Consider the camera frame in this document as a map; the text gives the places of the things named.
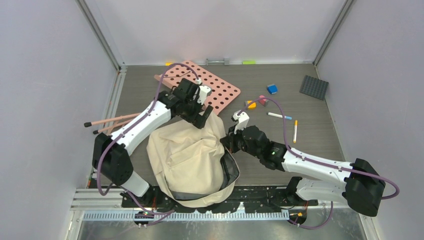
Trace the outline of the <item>yellow capped white marker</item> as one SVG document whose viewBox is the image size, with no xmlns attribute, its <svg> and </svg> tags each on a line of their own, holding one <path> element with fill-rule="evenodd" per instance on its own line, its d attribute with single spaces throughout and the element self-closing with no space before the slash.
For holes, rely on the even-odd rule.
<svg viewBox="0 0 424 240">
<path fill-rule="evenodd" d="M 292 137 L 293 143 L 297 142 L 297 134 L 298 134 L 298 120 L 296 119 L 294 121 L 294 127 L 293 127 L 293 137 Z"/>
</svg>

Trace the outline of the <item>dark grey studded plate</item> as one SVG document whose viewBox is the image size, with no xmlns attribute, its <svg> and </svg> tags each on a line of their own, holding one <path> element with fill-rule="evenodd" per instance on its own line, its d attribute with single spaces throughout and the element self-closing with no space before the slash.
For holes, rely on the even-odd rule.
<svg viewBox="0 0 424 240">
<path fill-rule="evenodd" d="M 305 75 L 301 83 L 299 92 L 304 95 L 323 101 L 325 99 L 328 87 L 329 82 L 309 75 Z"/>
</svg>

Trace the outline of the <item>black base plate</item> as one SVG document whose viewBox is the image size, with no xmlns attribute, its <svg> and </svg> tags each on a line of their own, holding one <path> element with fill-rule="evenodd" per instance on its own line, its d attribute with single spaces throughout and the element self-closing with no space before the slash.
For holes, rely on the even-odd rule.
<svg viewBox="0 0 424 240">
<path fill-rule="evenodd" d="M 138 202 L 147 208 L 153 208 L 160 213 L 174 210 L 175 213 L 194 213 L 195 211 L 205 214 L 212 212 L 234 213 L 240 207 L 244 207 L 247 213 L 277 213 L 281 210 L 290 210 L 295 207 L 305 208 L 318 205 L 316 199 L 302 200 L 289 194 L 284 185 L 241 185 L 235 186 L 232 193 L 221 203 L 215 203 L 207 207 L 186 207 L 176 202 L 163 193 L 158 186 L 152 186 L 147 193 L 137 198 Z"/>
</svg>

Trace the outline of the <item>pink music stand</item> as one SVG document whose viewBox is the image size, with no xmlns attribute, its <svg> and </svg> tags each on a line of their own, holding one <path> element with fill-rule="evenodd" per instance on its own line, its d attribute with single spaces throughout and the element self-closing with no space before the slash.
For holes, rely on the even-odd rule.
<svg viewBox="0 0 424 240">
<path fill-rule="evenodd" d="M 238 87 L 192 61 L 173 63 L 163 74 L 155 75 L 155 79 L 169 89 L 156 93 L 143 112 L 86 122 L 84 127 L 113 122 L 112 126 L 94 130 L 93 134 L 149 135 L 169 120 L 180 117 L 198 129 L 212 126 L 219 136 L 225 136 L 218 114 L 241 93 Z"/>
</svg>

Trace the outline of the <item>yellow eraser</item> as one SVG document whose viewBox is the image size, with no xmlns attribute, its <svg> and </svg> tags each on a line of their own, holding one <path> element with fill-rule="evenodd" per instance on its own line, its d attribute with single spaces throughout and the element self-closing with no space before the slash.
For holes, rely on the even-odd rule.
<svg viewBox="0 0 424 240">
<path fill-rule="evenodd" d="M 247 110 L 254 110 L 256 107 L 257 107 L 256 102 L 254 102 L 252 100 L 245 101 L 245 108 Z"/>
</svg>

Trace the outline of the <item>metal wall bracket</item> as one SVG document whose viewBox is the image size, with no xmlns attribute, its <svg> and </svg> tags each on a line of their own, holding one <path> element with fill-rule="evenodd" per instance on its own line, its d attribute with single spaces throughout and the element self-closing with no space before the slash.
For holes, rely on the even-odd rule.
<svg viewBox="0 0 424 240">
<path fill-rule="evenodd" d="M 230 59 L 229 58 L 223 58 L 223 59 L 209 59 L 207 58 L 205 60 L 205 65 L 224 65 L 229 66 L 230 65 Z"/>
</svg>

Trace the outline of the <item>blue capped white marker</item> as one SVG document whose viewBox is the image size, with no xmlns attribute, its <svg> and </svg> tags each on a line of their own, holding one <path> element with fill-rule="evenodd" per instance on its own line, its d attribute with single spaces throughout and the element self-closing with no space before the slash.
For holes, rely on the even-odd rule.
<svg viewBox="0 0 424 240">
<path fill-rule="evenodd" d="M 277 114 L 277 113 L 273 113 L 273 112 L 267 112 L 266 114 L 268 116 L 271 116 L 271 117 L 276 117 L 276 118 L 281 118 L 281 119 L 286 119 L 286 120 L 292 120 L 292 117 L 287 116 L 287 115 L 281 115 L 281 114 Z"/>
</svg>

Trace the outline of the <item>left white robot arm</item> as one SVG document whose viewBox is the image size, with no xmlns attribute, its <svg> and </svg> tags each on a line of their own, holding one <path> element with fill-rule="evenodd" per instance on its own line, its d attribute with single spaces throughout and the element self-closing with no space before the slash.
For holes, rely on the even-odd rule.
<svg viewBox="0 0 424 240">
<path fill-rule="evenodd" d="M 92 157 L 97 178 L 105 176 L 112 184 L 130 191 L 141 207 L 148 207 L 154 199 L 151 186 L 134 171 L 130 156 L 154 130 L 176 116 L 203 128 L 213 110 L 212 106 L 203 110 L 211 93 L 212 89 L 200 81 L 183 78 L 172 90 L 158 92 L 149 106 L 126 126 L 109 135 L 99 133 Z"/>
</svg>

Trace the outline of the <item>pink eraser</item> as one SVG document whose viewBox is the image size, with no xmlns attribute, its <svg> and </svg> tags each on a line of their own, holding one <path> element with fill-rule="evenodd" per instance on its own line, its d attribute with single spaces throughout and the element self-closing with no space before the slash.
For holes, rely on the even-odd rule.
<svg viewBox="0 0 424 240">
<path fill-rule="evenodd" d="M 259 96 L 259 103 L 266 107 L 268 105 L 269 100 L 264 96 L 264 95 L 260 95 Z"/>
</svg>

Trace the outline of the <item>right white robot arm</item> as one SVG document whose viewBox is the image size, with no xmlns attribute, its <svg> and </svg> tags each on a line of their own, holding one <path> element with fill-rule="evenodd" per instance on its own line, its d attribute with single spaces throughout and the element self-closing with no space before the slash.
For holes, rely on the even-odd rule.
<svg viewBox="0 0 424 240">
<path fill-rule="evenodd" d="M 336 161 L 301 152 L 269 140 L 255 125 L 231 127 L 220 143 L 231 153 L 243 151 L 270 170 L 301 174 L 290 179 L 285 198 L 291 205 L 322 200 L 348 205 L 369 217 L 378 214 L 386 187 L 372 165 L 361 158 Z"/>
</svg>

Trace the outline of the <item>blue eraser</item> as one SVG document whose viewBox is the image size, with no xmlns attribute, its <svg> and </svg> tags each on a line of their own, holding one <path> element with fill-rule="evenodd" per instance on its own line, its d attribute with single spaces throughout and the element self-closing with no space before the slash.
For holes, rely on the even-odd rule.
<svg viewBox="0 0 424 240">
<path fill-rule="evenodd" d="M 278 87 L 275 84 L 270 84 L 266 86 L 266 89 L 269 94 L 274 95 L 278 92 Z"/>
</svg>

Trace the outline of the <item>green tape piece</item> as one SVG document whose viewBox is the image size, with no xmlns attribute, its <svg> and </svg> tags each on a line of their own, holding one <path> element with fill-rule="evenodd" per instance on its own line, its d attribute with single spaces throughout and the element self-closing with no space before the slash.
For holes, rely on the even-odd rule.
<svg viewBox="0 0 424 240">
<path fill-rule="evenodd" d="M 242 64 L 243 65 L 255 65 L 256 61 L 255 60 L 243 60 Z"/>
</svg>

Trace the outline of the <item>cream canvas backpack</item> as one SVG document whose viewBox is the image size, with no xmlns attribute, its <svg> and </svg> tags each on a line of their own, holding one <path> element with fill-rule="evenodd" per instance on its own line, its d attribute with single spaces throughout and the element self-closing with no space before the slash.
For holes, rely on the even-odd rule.
<svg viewBox="0 0 424 240">
<path fill-rule="evenodd" d="M 154 130 L 146 150 L 160 190 L 188 208 L 224 202 L 240 176 L 220 143 L 225 135 L 222 119 L 213 112 L 201 129 L 180 120 Z"/>
</svg>

